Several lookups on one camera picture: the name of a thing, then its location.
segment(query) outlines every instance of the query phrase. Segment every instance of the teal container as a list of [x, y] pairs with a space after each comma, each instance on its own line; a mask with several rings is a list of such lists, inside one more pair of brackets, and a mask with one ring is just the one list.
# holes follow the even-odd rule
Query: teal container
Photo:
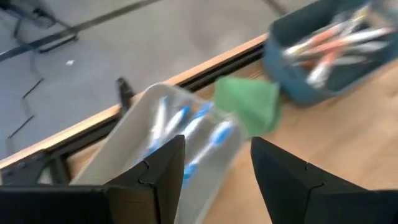
[[[280, 83], [288, 95], [297, 104], [311, 106], [328, 98], [342, 95], [354, 88], [373, 71], [387, 62], [398, 57], [398, 34], [394, 33], [383, 37], [389, 46], [372, 54], [372, 62], [365, 65], [350, 65], [333, 67], [330, 79], [325, 89], [315, 89], [305, 81], [308, 72], [300, 66], [293, 66], [283, 57], [283, 51], [324, 26], [327, 26], [333, 17], [345, 10], [354, 10], [363, 6], [367, 0], [319, 0], [298, 11], [292, 12], [273, 22], [269, 28], [269, 37], [266, 41], [263, 63], [266, 72], [275, 81]], [[388, 12], [381, 11], [391, 21]]]

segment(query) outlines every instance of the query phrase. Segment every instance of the clear plastic container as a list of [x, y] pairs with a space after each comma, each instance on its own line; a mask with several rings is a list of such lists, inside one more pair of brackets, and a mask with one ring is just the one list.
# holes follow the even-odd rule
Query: clear plastic container
[[[155, 84], [126, 113], [108, 136], [106, 144], [97, 151], [91, 162], [71, 181], [71, 184], [104, 184], [133, 166], [142, 155], [153, 122], [153, 106], [162, 96], [169, 97], [169, 108], [190, 105], [193, 115], [205, 100], [176, 86]], [[168, 111], [169, 119], [177, 110]], [[195, 175], [182, 190], [176, 223], [201, 223], [228, 171], [234, 156], [245, 141], [244, 129], [232, 114], [213, 107], [197, 132], [185, 145], [185, 163], [195, 157], [208, 142], [214, 127], [226, 120], [234, 122], [233, 132], [225, 143], [211, 151], [198, 165]]]

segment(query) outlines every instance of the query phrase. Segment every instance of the green cloth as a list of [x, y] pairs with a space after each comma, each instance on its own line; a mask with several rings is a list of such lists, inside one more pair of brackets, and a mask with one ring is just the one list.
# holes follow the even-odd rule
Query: green cloth
[[248, 137], [272, 131], [278, 123], [279, 85], [259, 80], [224, 77], [215, 84], [215, 105], [233, 112]]

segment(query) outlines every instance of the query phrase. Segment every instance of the floor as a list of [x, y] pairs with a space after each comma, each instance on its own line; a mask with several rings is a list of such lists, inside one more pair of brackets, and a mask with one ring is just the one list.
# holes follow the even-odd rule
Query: floor
[[[290, 12], [312, 1], [276, 4]], [[77, 42], [46, 54], [16, 44], [16, 20], [0, 12], [0, 158], [116, 104], [119, 77], [142, 91], [267, 32], [280, 16], [273, 2], [46, 0], [80, 30]], [[38, 47], [62, 30], [23, 22], [20, 38]]]

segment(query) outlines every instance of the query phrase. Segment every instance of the wooden table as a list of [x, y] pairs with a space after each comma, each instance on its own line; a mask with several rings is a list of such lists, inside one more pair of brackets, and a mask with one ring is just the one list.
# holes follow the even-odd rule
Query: wooden table
[[[266, 39], [255, 38], [165, 81], [175, 84]], [[299, 108], [282, 99], [279, 127], [263, 138], [296, 156], [366, 189], [398, 188], [398, 62], [375, 72], [344, 96], [311, 108]], [[266, 79], [261, 62], [254, 62], [231, 75]], [[213, 87], [196, 92], [211, 98]], [[0, 168], [39, 149], [60, 142], [74, 133], [118, 112], [104, 110], [48, 139], [0, 161]], [[75, 175], [104, 141], [68, 159]], [[205, 223], [271, 223], [257, 186], [247, 142], [236, 156]]]

